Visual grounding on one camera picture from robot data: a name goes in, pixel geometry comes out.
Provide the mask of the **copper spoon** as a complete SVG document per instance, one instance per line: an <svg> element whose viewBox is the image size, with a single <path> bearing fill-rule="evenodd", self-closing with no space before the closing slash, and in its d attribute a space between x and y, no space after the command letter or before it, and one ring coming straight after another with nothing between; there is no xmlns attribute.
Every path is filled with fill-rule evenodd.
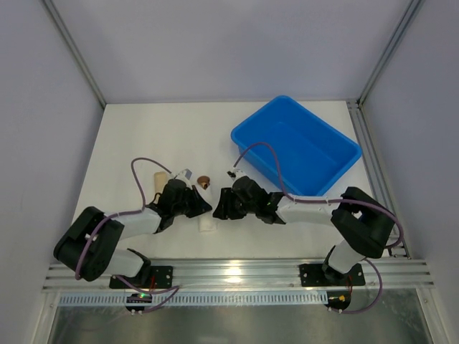
<svg viewBox="0 0 459 344"><path fill-rule="evenodd" d="M197 178L197 183L206 190L210 186L210 177L208 176L199 176Z"/></svg>

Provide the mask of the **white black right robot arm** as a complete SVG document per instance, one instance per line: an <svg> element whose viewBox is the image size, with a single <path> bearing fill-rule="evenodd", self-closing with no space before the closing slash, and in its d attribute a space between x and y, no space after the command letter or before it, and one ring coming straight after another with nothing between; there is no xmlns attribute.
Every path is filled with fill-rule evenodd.
<svg viewBox="0 0 459 344"><path fill-rule="evenodd" d="M365 258L378 259L387 248L395 225L394 215L357 187L340 198L291 196L270 192L253 179L236 178L220 192L212 216L238 220L253 214L266 224L322 224L334 227L343 240L327 254L321 271L332 285L344 282L352 268Z"/></svg>

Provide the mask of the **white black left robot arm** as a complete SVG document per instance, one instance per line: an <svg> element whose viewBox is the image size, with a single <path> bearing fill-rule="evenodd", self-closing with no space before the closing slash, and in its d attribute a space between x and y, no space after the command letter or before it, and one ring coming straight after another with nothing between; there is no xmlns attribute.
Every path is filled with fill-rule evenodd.
<svg viewBox="0 0 459 344"><path fill-rule="evenodd" d="M151 278L151 260L134 249L118 249L118 242L159 234L178 216L191 219L211 210L204 189L171 179L158 200L141 210L107 215L94 206L87 207L58 241L53 256L78 280L92 282L107 273L140 287Z"/></svg>

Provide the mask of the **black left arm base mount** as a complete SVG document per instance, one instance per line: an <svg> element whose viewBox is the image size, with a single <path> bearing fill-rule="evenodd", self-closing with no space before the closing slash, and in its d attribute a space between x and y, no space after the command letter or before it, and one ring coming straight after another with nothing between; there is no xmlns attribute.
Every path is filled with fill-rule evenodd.
<svg viewBox="0 0 459 344"><path fill-rule="evenodd" d="M130 285L143 290L168 289L172 287L174 268L153 265L143 268L135 277L121 276Z"/></svg>

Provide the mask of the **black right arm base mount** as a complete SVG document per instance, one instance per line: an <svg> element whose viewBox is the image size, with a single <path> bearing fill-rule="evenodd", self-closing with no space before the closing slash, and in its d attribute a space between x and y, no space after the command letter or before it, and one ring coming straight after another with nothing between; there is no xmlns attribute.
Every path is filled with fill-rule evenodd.
<svg viewBox="0 0 459 344"><path fill-rule="evenodd" d="M321 263L306 263L298 266L302 287L345 287L366 284L362 266L355 264L347 273L336 272Z"/></svg>

